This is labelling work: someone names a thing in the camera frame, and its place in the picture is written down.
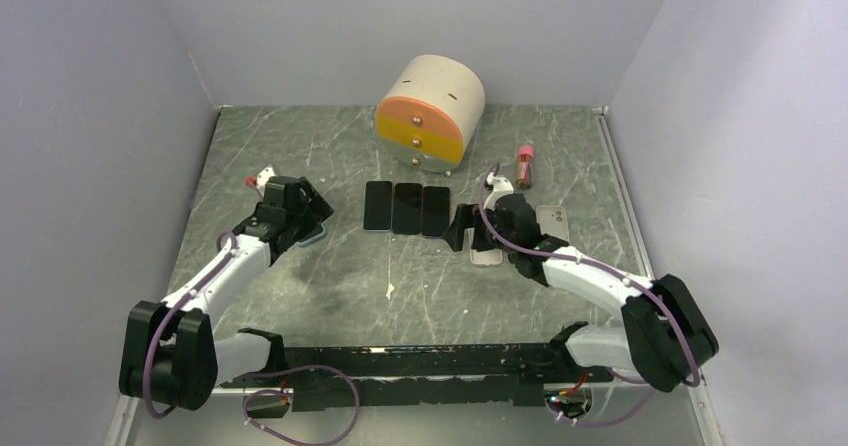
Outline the blue-grey bare phone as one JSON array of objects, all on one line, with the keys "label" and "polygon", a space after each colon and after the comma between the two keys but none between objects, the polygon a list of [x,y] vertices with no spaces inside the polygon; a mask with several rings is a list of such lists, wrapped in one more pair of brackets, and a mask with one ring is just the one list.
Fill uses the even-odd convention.
[{"label": "blue-grey bare phone", "polygon": [[365,185],[363,229],[389,231],[392,222],[393,183],[368,181]]}]

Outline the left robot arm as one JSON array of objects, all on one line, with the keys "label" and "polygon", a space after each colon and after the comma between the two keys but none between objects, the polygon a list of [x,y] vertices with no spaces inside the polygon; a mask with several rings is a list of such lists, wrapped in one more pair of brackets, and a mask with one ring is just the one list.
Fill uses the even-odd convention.
[{"label": "left robot arm", "polygon": [[245,328],[217,339],[214,329],[242,290],[333,212],[307,178],[271,177],[254,211],[218,236],[209,263],[162,300],[131,309],[120,393],[162,419],[176,409],[199,409],[218,385],[240,376],[262,386],[281,381],[287,367],[281,335]]}]

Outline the bare black phone removed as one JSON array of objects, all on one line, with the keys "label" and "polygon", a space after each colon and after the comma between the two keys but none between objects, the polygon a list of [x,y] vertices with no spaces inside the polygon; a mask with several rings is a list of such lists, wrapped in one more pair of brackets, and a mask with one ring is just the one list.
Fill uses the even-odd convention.
[{"label": "bare black phone removed", "polygon": [[392,232],[419,235],[422,230],[423,186],[418,183],[396,183],[392,198]]}]

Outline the purple bare phone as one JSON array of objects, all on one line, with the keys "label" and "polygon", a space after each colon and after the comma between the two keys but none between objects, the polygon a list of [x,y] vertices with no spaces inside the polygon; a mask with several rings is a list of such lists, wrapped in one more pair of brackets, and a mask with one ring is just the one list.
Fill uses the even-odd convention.
[{"label": "purple bare phone", "polygon": [[421,235],[441,238],[450,223],[451,191],[445,186],[425,186],[422,191]]}]

